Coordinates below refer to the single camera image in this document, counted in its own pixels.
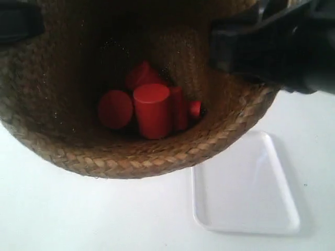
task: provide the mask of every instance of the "red object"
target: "red object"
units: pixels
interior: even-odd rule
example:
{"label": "red object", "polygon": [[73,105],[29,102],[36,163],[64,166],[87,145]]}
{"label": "red object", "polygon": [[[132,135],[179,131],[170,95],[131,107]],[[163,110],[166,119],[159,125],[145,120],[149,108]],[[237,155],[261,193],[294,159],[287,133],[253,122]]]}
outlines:
{"label": "red object", "polygon": [[161,84],[142,85],[134,91],[140,133],[158,140],[172,131],[170,90]]}
{"label": "red object", "polygon": [[110,90],[100,100],[98,116],[101,123],[111,129],[121,129],[131,120],[133,105],[128,94]]}
{"label": "red object", "polygon": [[168,85],[148,61],[143,61],[126,76],[126,87],[134,91],[137,87],[146,84]]}
{"label": "red object", "polygon": [[182,131],[188,126],[188,107],[181,87],[170,87],[173,129]]}
{"label": "red object", "polygon": [[200,119],[201,117],[201,101],[190,101],[188,104],[188,112],[191,118]]}

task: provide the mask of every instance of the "woven straw texture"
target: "woven straw texture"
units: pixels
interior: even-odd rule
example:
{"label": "woven straw texture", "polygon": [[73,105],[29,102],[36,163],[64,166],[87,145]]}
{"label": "woven straw texture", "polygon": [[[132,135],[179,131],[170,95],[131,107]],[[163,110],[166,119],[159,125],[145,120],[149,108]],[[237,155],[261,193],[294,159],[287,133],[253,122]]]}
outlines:
{"label": "woven straw texture", "polygon": [[[190,167],[257,123],[277,88],[207,66],[208,27],[249,0],[37,0],[46,33],[0,52],[0,117],[42,158],[81,175],[141,178]],[[205,118],[159,141],[103,128],[96,103],[149,60],[202,100]]]}

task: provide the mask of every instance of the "white table surface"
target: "white table surface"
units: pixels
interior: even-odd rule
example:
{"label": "white table surface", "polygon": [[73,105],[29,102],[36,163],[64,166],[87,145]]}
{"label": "white table surface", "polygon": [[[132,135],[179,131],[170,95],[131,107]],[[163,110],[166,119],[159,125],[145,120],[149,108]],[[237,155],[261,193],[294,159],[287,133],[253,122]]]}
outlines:
{"label": "white table surface", "polygon": [[254,129],[274,138],[301,216],[297,236],[209,232],[193,220],[190,169],[82,177],[0,127],[0,250],[335,250],[335,97],[281,92]]}

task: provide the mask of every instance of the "red cylindrical block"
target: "red cylindrical block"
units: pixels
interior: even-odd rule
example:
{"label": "red cylindrical block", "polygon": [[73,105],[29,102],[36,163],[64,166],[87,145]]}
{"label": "red cylindrical block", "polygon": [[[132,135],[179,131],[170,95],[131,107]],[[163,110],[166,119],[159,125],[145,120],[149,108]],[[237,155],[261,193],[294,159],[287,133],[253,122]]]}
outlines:
{"label": "red cylindrical block", "polygon": [[132,114],[131,98],[120,90],[110,90],[100,99],[98,115],[106,127],[121,129],[130,122]]}
{"label": "red cylindrical block", "polygon": [[133,95],[142,136],[152,140],[166,137],[172,131],[169,88],[161,84],[142,85]]}
{"label": "red cylindrical block", "polygon": [[181,87],[170,87],[173,129],[175,131],[186,130],[188,127],[188,107]]}
{"label": "red cylindrical block", "polygon": [[168,85],[148,61],[143,61],[126,76],[126,87],[134,91],[137,87],[147,84]]}
{"label": "red cylindrical block", "polygon": [[190,101],[188,104],[189,115],[192,119],[201,118],[201,101]]}

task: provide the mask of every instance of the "white plastic tray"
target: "white plastic tray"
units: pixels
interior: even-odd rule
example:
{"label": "white plastic tray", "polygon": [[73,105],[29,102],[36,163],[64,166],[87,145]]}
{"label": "white plastic tray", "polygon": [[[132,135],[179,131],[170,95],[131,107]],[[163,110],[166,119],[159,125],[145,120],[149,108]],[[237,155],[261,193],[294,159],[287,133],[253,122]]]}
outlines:
{"label": "white plastic tray", "polygon": [[270,136],[248,132],[192,168],[193,214],[211,231],[294,234],[300,218]]}

